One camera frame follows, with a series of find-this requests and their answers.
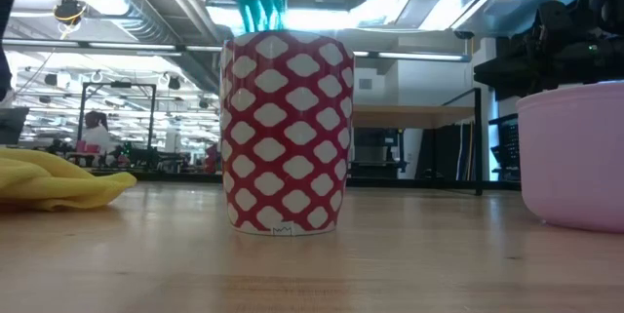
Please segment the yellow cloth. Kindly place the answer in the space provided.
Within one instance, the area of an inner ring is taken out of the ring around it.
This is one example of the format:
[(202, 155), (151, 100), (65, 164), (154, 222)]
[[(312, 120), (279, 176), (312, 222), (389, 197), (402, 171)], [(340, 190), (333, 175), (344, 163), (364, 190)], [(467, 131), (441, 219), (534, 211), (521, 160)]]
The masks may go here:
[(91, 210), (136, 183), (129, 173), (94, 176), (47, 152), (0, 148), (0, 210)]

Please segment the black perforated panel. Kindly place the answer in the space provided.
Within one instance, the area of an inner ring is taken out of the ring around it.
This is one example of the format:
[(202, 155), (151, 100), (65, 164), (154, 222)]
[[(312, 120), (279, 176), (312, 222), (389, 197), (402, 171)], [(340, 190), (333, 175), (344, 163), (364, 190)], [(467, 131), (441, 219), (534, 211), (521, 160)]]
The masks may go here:
[(497, 137), (494, 147), (490, 149), (495, 160), (495, 166), (491, 171), (497, 175), (498, 181), (519, 182), (521, 172), (518, 114), (509, 114), (488, 123), (491, 128), (495, 128)]

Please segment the pink plastic bowl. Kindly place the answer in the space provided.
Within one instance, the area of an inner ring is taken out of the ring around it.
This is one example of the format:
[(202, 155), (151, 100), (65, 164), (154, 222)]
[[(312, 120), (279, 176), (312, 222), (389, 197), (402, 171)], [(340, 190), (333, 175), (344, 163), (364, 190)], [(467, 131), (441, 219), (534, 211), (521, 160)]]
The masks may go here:
[(624, 82), (517, 102), (521, 187), (547, 223), (624, 233)]

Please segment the wooden shelf black metal frame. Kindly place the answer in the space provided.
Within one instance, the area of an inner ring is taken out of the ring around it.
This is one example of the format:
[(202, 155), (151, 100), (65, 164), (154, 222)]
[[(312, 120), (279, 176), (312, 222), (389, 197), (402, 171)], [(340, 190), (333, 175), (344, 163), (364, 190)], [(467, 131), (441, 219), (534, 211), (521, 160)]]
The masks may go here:
[(456, 189), (459, 181), (442, 181), (437, 179), (437, 136), (436, 131), (443, 126), (466, 120), (474, 119), (472, 148), (470, 161), (473, 161), (473, 172), (470, 176), (475, 179), (468, 181), (466, 188), (474, 189), (476, 196), (482, 196), (485, 189), (484, 181), (484, 156), (483, 156), (483, 117), (482, 117), (482, 89), (472, 88), (459, 96), (456, 96), (440, 106), (427, 105), (355, 105), (353, 126), (355, 128), (384, 128), (384, 129), (430, 129), (432, 135), (432, 177), (425, 180), (422, 188), (431, 189)]

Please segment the black metal background frame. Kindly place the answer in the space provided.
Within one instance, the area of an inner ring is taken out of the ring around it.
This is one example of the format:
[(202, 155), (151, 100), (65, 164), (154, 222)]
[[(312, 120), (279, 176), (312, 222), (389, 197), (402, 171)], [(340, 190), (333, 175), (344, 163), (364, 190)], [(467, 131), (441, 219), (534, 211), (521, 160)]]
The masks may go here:
[[(151, 93), (146, 97), (150, 102), (149, 110), (136, 103), (136, 98), (128, 96), (127, 90), (132, 88), (150, 88)], [(85, 82), (82, 84), (78, 131), (76, 141), (77, 153), (92, 153), (93, 160), (87, 162), (100, 167), (132, 167), (142, 166), (146, 171), (155, 165), (155, 149), (152, 147), (154, 111), (156, 103), (156, 86), (154, 84), (133, 84), (129, 81), (113, 81), (109, 83)], [(96, 145), (87, 145), (82, 140), (84, 117), (90, 111), (103, 112), (107, 116), (108, 131), (112, 147), (106, 155), (100, 155)], [(131, 139), (139, 139), (137, 127), (117, 127), (110, 130), (109, 120), (112, 118), (127, 118), (131, 123), (138, 125), (144, 119), (149, 119), (148, 127), (141, 131), (147, 133), (145, 148), (133, 145)]]

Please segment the red white patterned cup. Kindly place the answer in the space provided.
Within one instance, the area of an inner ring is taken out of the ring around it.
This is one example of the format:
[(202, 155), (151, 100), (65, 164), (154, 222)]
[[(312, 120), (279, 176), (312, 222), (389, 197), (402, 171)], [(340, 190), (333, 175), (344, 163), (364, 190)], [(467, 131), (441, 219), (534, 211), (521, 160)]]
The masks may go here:
[(335, 230), (352, 136), (355, 56), (314, 33), (247, 33), (224, 43), (220, 153), (227, 215), (240, 232)]

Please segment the person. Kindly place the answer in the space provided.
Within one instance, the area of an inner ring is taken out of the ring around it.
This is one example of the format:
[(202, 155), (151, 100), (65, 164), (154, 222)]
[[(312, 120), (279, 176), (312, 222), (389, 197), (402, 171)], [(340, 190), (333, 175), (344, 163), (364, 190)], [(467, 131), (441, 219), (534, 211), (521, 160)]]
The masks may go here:
[(87, 145), (96, 145), (99, 154), (106, 155), (112, 147), (107, 116), (103, 112), (92, 110), (85, 114), (84, 120), (82, 140)]

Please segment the dark monitor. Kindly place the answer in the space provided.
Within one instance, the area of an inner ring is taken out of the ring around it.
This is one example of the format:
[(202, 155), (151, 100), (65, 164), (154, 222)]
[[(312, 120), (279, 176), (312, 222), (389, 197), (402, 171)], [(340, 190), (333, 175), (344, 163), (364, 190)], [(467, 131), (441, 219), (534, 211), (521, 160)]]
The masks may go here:
[(28, 112), (27, 107), (0, 108), (0, 145), (19, 143)]

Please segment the teal blue patterned cup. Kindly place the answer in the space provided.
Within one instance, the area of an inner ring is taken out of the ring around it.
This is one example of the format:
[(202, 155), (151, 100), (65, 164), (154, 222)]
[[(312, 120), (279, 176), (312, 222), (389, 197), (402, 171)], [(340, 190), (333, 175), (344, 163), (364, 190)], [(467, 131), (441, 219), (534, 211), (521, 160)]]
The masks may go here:
[(284, 30), (287, 0), (238, 0), (245, 33)]

